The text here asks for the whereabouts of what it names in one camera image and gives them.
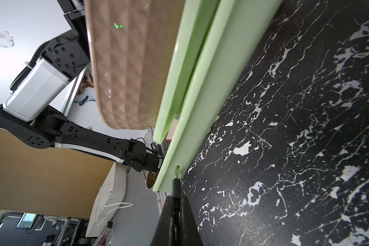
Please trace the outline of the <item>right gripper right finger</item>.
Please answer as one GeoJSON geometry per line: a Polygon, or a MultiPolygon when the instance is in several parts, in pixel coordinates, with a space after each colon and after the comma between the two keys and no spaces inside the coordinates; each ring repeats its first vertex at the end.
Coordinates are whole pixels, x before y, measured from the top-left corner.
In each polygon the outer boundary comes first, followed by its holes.
{"type": "Polygon", "coordinates": [[[202,246],[197,224],[188,199],[182,196],[179,200],[178,246],[202,246]]]}

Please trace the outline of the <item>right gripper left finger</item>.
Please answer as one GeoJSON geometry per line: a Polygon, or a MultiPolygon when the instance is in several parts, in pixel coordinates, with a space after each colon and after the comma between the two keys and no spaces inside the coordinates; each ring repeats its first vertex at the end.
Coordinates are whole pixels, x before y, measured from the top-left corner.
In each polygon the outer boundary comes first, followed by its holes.
{"type": "Polygon", "coordinates": [[[158,221],[151,246],[176,246],[175,199],[168,196],[158,221]]]}

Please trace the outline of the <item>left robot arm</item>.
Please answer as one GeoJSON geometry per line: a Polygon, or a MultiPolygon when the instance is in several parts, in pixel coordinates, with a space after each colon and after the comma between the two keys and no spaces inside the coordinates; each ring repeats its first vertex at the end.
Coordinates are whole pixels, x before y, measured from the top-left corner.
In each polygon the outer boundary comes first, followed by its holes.
{"type": "Polygon", "coordinates": [[[121,139],[68,120],[81,82],[88,73],[83,1],[59,1],[70,30],[42,43],[10,85],[0,105],[0,128],[37,149],[63,148],[123,164],[135,171],[157,172],[162,154],[140,138],[121,139]]]}

